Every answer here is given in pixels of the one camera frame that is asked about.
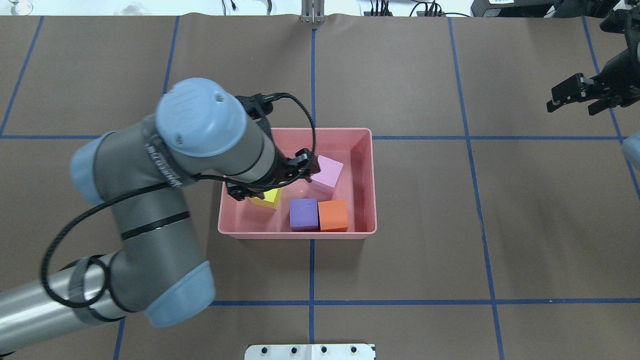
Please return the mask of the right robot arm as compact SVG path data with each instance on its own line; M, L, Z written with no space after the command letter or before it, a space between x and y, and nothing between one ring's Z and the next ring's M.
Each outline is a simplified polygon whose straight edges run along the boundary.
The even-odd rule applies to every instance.
M600 73L587 78L575 73L551 89L551 100L546 103L549 113L560 107L590 102L587 111L595 116L615 107L627 108L639 102L639 36L627 32L627 48L610 59Z

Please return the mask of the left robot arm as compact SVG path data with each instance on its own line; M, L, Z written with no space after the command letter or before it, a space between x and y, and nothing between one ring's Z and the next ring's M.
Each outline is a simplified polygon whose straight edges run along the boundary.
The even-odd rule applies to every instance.
M153 114L74 153L71 180L93 207L51 241L39 278L1 294L1 356L143 312L166 328L215 298L210 262L183 193L203 180L237 201L320 171L311 113L288 92L234 96L210 79L173 85ZM73 228L110 208L122 249L78 259L50 274Z

